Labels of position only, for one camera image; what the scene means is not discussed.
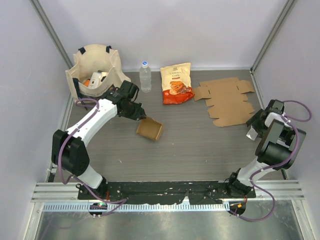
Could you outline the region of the white paper scrap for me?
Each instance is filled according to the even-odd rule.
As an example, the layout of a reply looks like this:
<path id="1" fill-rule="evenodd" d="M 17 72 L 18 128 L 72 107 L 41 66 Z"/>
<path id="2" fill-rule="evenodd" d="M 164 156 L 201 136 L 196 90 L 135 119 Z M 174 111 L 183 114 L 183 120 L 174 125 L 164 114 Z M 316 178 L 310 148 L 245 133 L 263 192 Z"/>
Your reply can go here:
<path id="1" fill-rule="evenodd" d="M 256 130 L 251 126 L 250 129 L 248 130 L 246 136 L 252 140 L 252 141 L 255 141 L 257 136 L 258 136 L 258 133 L 256 132 Z"/>

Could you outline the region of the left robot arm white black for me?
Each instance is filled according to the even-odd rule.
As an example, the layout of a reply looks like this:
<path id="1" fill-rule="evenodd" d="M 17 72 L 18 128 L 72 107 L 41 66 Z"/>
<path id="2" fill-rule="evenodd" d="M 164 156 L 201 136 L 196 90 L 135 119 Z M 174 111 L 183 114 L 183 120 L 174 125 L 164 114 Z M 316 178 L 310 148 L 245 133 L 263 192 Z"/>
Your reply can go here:
<path id="1" fill-rule="evenodd" d="M 107 180 L 90 165 L 87 145 L 94 135 L 114 117 L 140 121 L 147 117 L 141 103 L 136 103 L 139 87 L 123 81 L 120 87 L 107 90 L 100 99 L 83 98 L 91 110 L 78 123 L 67 130 L 58 129 L 52 137 L 51 161 L 61 174 L 81 183 L 93 198 L 100 200 L 107 195 Z"/>

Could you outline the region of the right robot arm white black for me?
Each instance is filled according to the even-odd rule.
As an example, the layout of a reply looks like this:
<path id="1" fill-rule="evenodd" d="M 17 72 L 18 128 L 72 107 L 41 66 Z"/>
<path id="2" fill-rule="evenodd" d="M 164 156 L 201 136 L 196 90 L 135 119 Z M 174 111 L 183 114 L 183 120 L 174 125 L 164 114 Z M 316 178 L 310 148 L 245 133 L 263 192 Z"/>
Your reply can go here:
<path id="1" fill-rule="evenodd" d="M 246 167 L 233 172 L 226 184 L 226 193 L 232 198 L 246 197 L 254 190 L 255 183 L 268 173 L 290 168 L 307 136 L 291 123 L 285 113 L 285 103 L 272 99 L 265 109 L 260 109 L 249 120 L 248 138 L 261 138 L 255 159 Z"/>

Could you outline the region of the small brown cardboard box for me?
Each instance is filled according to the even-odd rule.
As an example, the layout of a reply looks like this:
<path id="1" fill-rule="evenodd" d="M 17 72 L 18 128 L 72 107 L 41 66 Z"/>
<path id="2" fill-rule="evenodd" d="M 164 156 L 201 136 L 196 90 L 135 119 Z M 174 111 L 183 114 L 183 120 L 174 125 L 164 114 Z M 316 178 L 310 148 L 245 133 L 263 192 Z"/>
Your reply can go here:
<path id="1" fill-rule="evenodd" d="M 151 117 L 140 120 L 136 133 L 153 141 L 158 141 L 163 133 L 164 125 Z"/>

